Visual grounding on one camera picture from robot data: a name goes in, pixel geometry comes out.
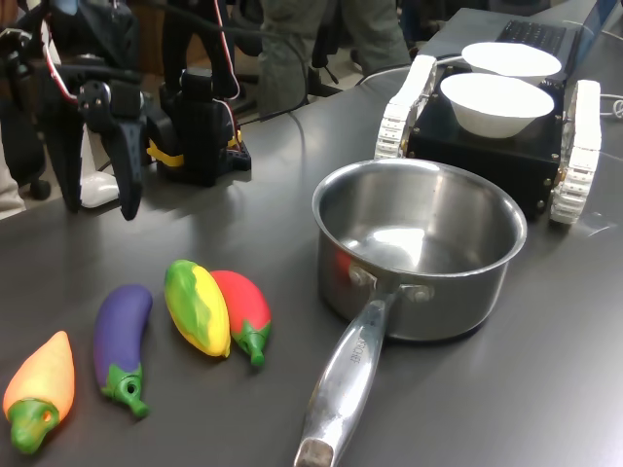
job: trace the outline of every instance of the cable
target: cable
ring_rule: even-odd
[[[582,26],[584,29],[586,29],[588,32],[591,33],[591,35],[595,36],[595,33],[586,25],[582,24],[581,22],[577,22],[577,21],[567,21],[566,19],[563,22],[567,22],[568,24],[577,24],[578,26]],[[614,34],[613,32],[610,31],[604,31],[601,30],[600,31],[602,34],[605,34],[606,36],[610,36],[613,37],[614,39],[618,39],[619,41],[623,41],[623,37],[621,36],[617,36],[616,34]]]
[[[48,30],[47,40],[43,37],[44,36],[43,34],[44,23],[46,25],[46,29]],[[41,23],[41,43],[43,45],[43,57],[46,59],[46,63],[48,65],[48,71],[50,71],[50,76],[52,77],[56,85],[58,86],[58,90],[60,90],[60,93],[62,94],[63,98],[66,101],[71,102],[72,104],[77,104],[78,97],[76,97],[74,94],[69,92],[64,81],[62,81],[62,77],[58,74],[58,71],[56,70],[55,63],[52,60],[52,57],[50,55],[49,42],[51,40],[52,40],[52,31],[50,30],[50,26],[48,25],[48,22],[44,19],[44,21]]]
[[[105,162],[104,165],[102,167],[100,167],[97,171],[98,172],[103,171],[105,168],[108,167],[108,165],[110,165],[110,163],[111,163],[110,161]]]
[[[451,63],[453,61],[457,61],[462,59],[462,55],[461,54],[445,54],[445,55],[440,55],[437,57],[437,65],[445,65],[446,63]],[[382,68],[381,70],[377,71],[376,73],[372,73],[371,75],[368,76],[364,76],[363,78],[361,78],[356,86],[359,85],[363,85],[366,81],[368,81],[371,78],[376,78],[377,76],[381,76],[384,75],[386,73],[393,73],[394,71],[398,71],[398,70],[404,70],[405,68],[410,68],[411,67],[411,63],[409,63],[408,65],[398,65],[398,66],[391,66],[388,68]]]
[[[219,100],[219,99],[212,99],[212,100],[214,102],[218,102],[219,104],[223,105],[225,109],[227,110],[227,113],[230,114],[230,120],[232,121],[232,132],[234,133],[232,135],[232,138],[236,140],[236,146],[238,147],[238,152],[241,152],[242,149],[240,147],[240,141],[238,139],[238,128],[236,126],[236,119],[234,118],[234,112],[232,112],[232,108],[230,107],[230,104],[228,104],[224,100]]]
[[[602,94],[600,97],[605,99],[616,99],[612,104],[612,112],[602,112],[602,117],[615,117],[617,119],[623,119],[623,95],[616,94]]]
[[[216,10],[216,17],[218,19],[218,25],[220,27],[223,27],[223,19],[221,18],[221,9],[219,8],[218,0],[214,0],[214,10]],[[234,79],[234,83],[236,83],[236,89],[237,89],[236,94],[230,97],[230,99],[238,99],[238,96],[240,95],[240,84],[238,82],[238,79],[236,78],[236,73],[234,72],[234,63],[232,62],[232,57],[230,56],[230,48],[227,46],[227,39],[225,38],[225,33],[223,31],[221,31],[220,36],[221,36],[221,44],[223,45],[223,49],[225,50],[225,56],[227,57],[227,66],[230,69],[230,75],[232,75],[232,78]]]
[[[410,67],[411,67],[411,63],[409,63],[408,65],[400,65],[400,66],[393,66],[391,68],[385,68],[371,75],[364,76],[357,82],[356,86],[363,85],[366,81],[368,81],[371,78],[376,78],[377,76],[386,75],[387,73],[393,73],[394,71],[404,70],[405,68],[410,68]]]
[[[292,112],[293,110],[296,110],[300,107],[303,107],[307,100],[308,100],[308,67],[306,65],[306,61],[303,58],[303,56],[299,53],[299,51],[290,43],[289,41],[289,35],[285,36],[285,35],[281,35],[281,34],[274,34],[272,32],[266,32],[266,31],[253,31],[253,30],[246,30],[246,29],[241,29],[239,27],[231,27],[231,26],[217,26],[216,24],[198,17],[197,15],[194,15],[192,13],[189,13],[185,10],[182,10],[180,8],[177,7],[172,7],[170,5],[167,4],[161,4],[158,2],[158,0],[132,0],[131,5],[142,5],[148,8],[151,8],[153,10],[162,10],[166,13],[170,13],[174,16],[177,16],[178,18],[181,19],[185,19],[186,21],[188,21],[189,23],[193,24],[196,27],[202,28],[202,29],[206,29],[210,32],[226,32],[228,34],[231,34],[232,36],[236,37],[236,36],[247,36],[247,37],[267,37],[267,38],[272,38],[272,39],[276,39],[279,41],[283,41],[283,43],[285,44],[285,46],[290,49],[294,55],[296,55],[296,57],[298,58],[299,62],[301,63],[301,72],[303,74],[303,81],[305,83],[305,87],[304,87],[304,94],[301,97],[301,100],[293,107],[289,108],[289,109],[284,109],[284,110],[279,110],[278,112],[272,112],[270,114],[267,114],[263,117],[260,117],[259,119],[254,119],[252,121],[249,122],[244,122],[243,124],[240,124],[239,126],[243,126],[243,125],[248,125],[251,124],[253,122],[259,122],[259,121],[264,121],[264,120],[268,120],[268,119],[272,119],[274,117],[278,117],[279,115],[283,115],[283,114],[287,114],[288,112]]]
[[[623,37],[617,36],[616,34],[610,31],[602,31],[602,33],[605,34],[606,36],[610,36],[610,37],[613,37],[614,39],[618,39],[619,41],[623,41]]]
[[[451,56],[450,58],[444,58],[442,60],[437,60],[437,66],[439,65],[445,65],[447,63],[453,63],[455,61],[459,61],[462,60],[463,57],[461,55],[459,56]]]

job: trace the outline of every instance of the laptop keyboard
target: laptop keyboard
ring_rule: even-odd
[[[511,19],[495,41],[526,44],[551,55],[556,55],[563,43],[566,31],[560,26]]]

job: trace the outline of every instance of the plastic vegetable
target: plastic vegetable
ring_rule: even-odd
[[[271,310],[260,289],[230,270],[215,270],[212,277],[221,289],[230,315],[230,330],[251,363],[264,365],[262,350],[271,331]]]
[[[149,413],[140,400],[140,343],[152,303],[152,295],[142,285],[113,290],[99,309],[93,335],[93,362],[101,392],[128,405],[136,416]]]
[[[26,454],[35,452],[69,413],[74,391],[69,338],[59,331],[23,362],[4,393],[13,445]]]
[[[202,352],[230,354],[230,321],[223,295],[207,270],[178,260],[165,276],[165,299],[177,330]]]

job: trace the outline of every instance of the metal handle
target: metal handle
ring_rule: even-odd
[[[376,291],[342,334],[311,395],[294,467],[334,467],[368,398],[396,293]]]

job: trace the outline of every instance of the gray table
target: gray table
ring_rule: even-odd
[[[622,53],[602,37],[580,74],[623,92]],[[148,173],[133,222],[118,209],[71,215],[59,201],[0,224],[0,388],[60,329],[76,367],[73,410],[38,455],[18,455],[0,422],[0,465],[290,466],[313,386],[345,329],[316,295],[312,192],[334,169],[372,158],[402,79],[383,75],[250,127],[250,179],[200,190]],[[613,153],[621,126],[604,127]],[[623,163],[602,157],[579,224],[530,226],[495,314],[472,338],[386,344],[343,466],[623,463],[621,180]],[[178,335],[163,297],[178,258],[237,270],[264,291],[274,334],[263,371],[237,348],[221,361]],[[98,307],[128,282],[155,299],[143,345],[153,412],[139,422],[99,396],[92,369]]]

